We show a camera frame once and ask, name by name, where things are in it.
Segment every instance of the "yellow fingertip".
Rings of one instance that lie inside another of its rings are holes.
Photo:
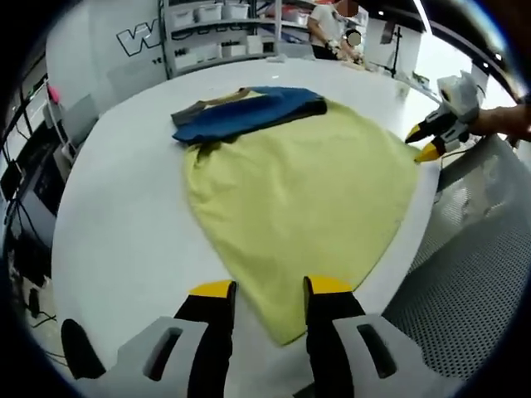
[[[310,275],[309,280],[314,294],[352,292],[352,287],[349,284],[336,278]]]
[[[221,297],[225,299],[229,293],[229,286],[232,281],[230,279],[219,280],[211,282],[210,284],[202,284],[190,291],[191,295],[204,297]]]
[[[442,153],[439,153],[439,151],[437,151],[436,146],[433,143],[429,143],[417,155],[417,157],[415,158],[415,162],[430,162],[432,160],[437,160],[441,156]]]
[[[407,135],[406,139],[410,138],[414,133],[416,133],[420,129],[421,128],[418,126],[418,124],[416,124],[415,127],[413,127],[412,131],[409,132],[409,134]]]

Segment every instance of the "perforated metal surface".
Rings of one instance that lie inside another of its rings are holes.
[[[498,140],[468,160],[434,205],[384,313],[421,346],[429,367],[462,379],[499,341],[531,267],[531,175]]]

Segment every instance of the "monitor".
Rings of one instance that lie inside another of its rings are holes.
[[[394,21],[385,22],[385,26],[383,27],[382,37],[380,39],[380,44],[391,43],[392,35],[395,32],[395,25],[396,23]]]
[[[18,168],[17,162],[10,161],[7,165],[6,172],[0,178],[0,189],[2,196],[6,201],[11,201],[22,181],[22,173]]]

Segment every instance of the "ceiling light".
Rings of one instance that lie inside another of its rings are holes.
[[[426,15],[426,11],[424,11],[424,7],[422,6],[421,0],[413,0],[415,3],[415,6],[417,7],[418,13],[421,15],[422,23],[424,24],[424,28],[426,29],[426,32],[430,35],[433,33],[431,32],[430,22],[428,21],[428,16]]]

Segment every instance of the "person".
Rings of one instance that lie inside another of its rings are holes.
[[[478,119],[470,126],[475,135],[503,133],[509,141],[522,139],[531,142],[531,105],[512,108],[481,109]]]
[[[315,58],[359,61],[360,55],[345,40],[345,19],[358,14],[354,0],[338,0],[335,4],[319,4],[308,18],[307,27]]]

